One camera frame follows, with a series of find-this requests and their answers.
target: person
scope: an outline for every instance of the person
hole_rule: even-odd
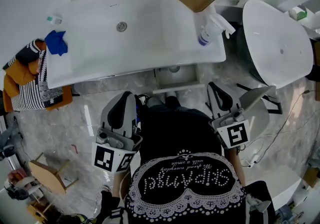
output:
[[[129,224],[273,223],[266,184],[246,186],[237,148],[223,156],[207,115],[182,107],[174,94],[165,103],[151,97],[146,106],[140,116],[141,165],[132,178],[115,174],[112,193],[102,191],[96,224],[115,223],[119,209]],[[261,202],[267,202],[265,209],[254,210]],[[261,220],[265,211],[267,222]]]
[[[13,124],[0,134],[0,161],[16,153],[15,145],[20,142],[22,135],[19,132],[17,118],[13,117]]]

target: towel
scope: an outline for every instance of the towel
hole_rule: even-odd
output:
[[[65,33],[66,31],[56,32],[52,30],[44,39],[51,54],[59,54],[61,56],[68,52],[68,46],[62,39]]]

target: wooden stool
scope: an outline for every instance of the wooden stool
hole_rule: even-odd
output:
[[[56,170],[53,167],[47,166],[38,162],[38,159],[43,155],[42,152],[35,160],[29,162],[29,167],[32,175],[45,187],[50,189],[53,193],[58,195],[65,195],[66,190],[73,186],[79,179],[73,181],[70,185],[65,186],[62,182],[59,173],[69,164],[70,160],[67,160],[63,166]]]

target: marble floor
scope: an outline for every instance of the marble floor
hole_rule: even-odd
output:
[[[226,61],[198,65],[200,81],[207,83],[219,80],[237,90],[239,94],[245,91],[236,88],[236,83],[250,88],[260,86],[237,61],[235,44],[225,43],[225,48]],[[71,161],[62,177],[66,182],[79,178],[79,182],[68,190],[67,195],[57,196],[44,189],[45,195],[50,201],[54,200],[58,209],[65,214],[81,213],[89,218],[93,217],[100,186],[105,183],[112,184],[112,178],[107,173],[91,166],[91,147],[96,139],[102,109],[124,90],[140,94],[150,93],[156,87],[153,71],[81,82],[74,85],[74,90],[80,96],[73,97],[73,102],[67,106],[53,111],[23,111],[6,116],[8,124],[12,123],[13,116],[17,117],[24,137],[22,145],[18,145],[18,154],[23,162],[28,162],[29,158],[35,159],[41,152],[44,152],[46,161],[54,167],[59,167],[66,159]],[[315,90],[315,83],[301,78],[277,90],[283,114],[270,115],[270,123],[260,136],[262,139],[257,139],[242,151],[242,159],[249,160],[254,151],[263,154],[299,99],[284,128],[261,162],[251,169],[244,167],[247,181],[255,180],[279,165],[288,165],[298,175],[303,174],[320,125],[320,102],[315,101],[314,92],[299,97],[305,90]],[[204,88],[178,91],[177,97],[182,106],[210,115],[205,106],[207,95]]]

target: bathroom sink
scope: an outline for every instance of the bathroom sink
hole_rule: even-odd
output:
[[[261,0],[249,0],[242,18],[252,62],[267,85],[281,88],[311,72],[312,45],[297,21]]]
[[[208,46],[198,43],[213,12],[213,4],[194,13],[179,0],[73,0],[54,11],[62,23],[52,28],[66,31],[68,53],[48,55],[48,86],[223,62],[222,36]]]

